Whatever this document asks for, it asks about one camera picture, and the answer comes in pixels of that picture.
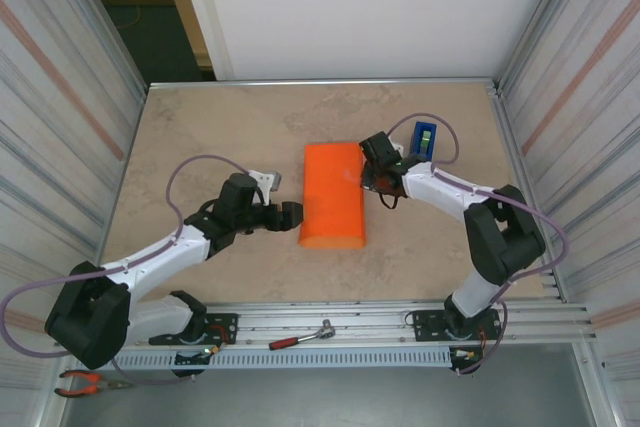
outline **black mounting plate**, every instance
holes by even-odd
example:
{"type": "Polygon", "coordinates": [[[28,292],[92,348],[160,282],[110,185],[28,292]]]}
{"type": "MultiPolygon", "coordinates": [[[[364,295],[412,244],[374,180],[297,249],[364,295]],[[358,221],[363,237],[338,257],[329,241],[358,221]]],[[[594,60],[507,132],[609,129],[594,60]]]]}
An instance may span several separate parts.
{"type": "Polygon", "coordinates": [[[496,340],[500,333],[500,317],[494,309],[483,315],[477,326],[464,337],[455,337],[447,329],[444,321],[444,310],[415,310],[411,312],[413,331],[417,342],[437,342],[443,340],[475,340],[480,341],[480,328],[484,329],[486,340],[496,340]]]}
{"type": "Polygon", "coordinates": [[[238,314],[207,314],[205,318],[205,332],[197,342],[185,344],[177,335],[158,335],[149,339],[149,345],[208,345],[218,346],[223,344],[220,329],[211,328],[217,325],[224,329],[227,337],[227,344],[236,343],[238,333],[238,314]]]}

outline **pliers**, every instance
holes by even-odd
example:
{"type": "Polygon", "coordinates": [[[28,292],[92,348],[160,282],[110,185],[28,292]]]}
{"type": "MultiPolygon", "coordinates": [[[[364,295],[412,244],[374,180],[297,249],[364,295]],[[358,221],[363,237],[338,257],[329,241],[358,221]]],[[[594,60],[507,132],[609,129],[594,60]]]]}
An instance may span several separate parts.
{"type": "Polygon", "coordinates": [[[134,386],[133,384],[123,380],[105,380],[102,375],[96,374],[95,372],[89,372],[87,370],[67,370],[66,372],[61,373],[59,377],[61,379],[68,377],[80,377],[90,382],[88,386],[80,390],[54,390],[54,392],[60,397],[66,397],[68,399],[84,397],[85,395],[95,395],[103,390],[126,389],[134,386]]]}

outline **blue object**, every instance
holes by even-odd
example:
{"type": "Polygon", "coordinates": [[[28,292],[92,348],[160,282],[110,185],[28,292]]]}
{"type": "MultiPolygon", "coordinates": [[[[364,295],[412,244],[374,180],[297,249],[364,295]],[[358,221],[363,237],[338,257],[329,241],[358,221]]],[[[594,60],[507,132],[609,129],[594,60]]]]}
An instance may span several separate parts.
{"type": "Polygon", "coordinates": [[[411,136],[411,154],[418,154],[426,157],[431,162],[433,157],[433,146],[436,144],[436,124],[428,122],[416,122],[411,136]]]}

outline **beige countertop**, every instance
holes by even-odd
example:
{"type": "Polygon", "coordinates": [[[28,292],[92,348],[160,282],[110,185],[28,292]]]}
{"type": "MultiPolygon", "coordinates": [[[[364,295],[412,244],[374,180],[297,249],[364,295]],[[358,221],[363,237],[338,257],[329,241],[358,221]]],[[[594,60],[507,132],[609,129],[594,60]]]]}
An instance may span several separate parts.
{"type": "MultiPolygon", "coordinates": [[[[509,168],[484,84],[408,83],[152,88],[136,136],[105,251],[116,260],[175,228],[164,191],[173,169],[203,154],[230,157],[247,169],[282,174],[275,202],[302,201],[304,146],[355,141],[426,111],[446,118],[460,138],[451,173],[501,187],[509,168]]],[[[393,136],[408,147],[414,122],[393,136]]],[[[439,126],[435,158],[453,154],[439,126]]],[[[233,172],[200,160],[183,169],[172,198],[188,215],[217,197],[233,172]]],[[[186,290],[202,302],[443,299],[471,269],[464,226],[423,202],[400,199],[394,211],[365,192],[368,244],[362,250],[306,250],[298,229],[237,236],[212,259],[187,269],[152,294],[186,290]]],[[[537,277],[510,296],[543,295],[537,277]]]]}

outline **white wall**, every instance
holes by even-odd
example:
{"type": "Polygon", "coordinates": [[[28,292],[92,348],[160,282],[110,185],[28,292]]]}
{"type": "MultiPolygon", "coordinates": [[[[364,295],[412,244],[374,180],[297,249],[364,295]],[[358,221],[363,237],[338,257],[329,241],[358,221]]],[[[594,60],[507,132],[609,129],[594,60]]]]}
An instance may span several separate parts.
{"type": "Polygon", "coordinates": [[[539,0],[193,0],[219,79],[493,76],[539,0]]]}

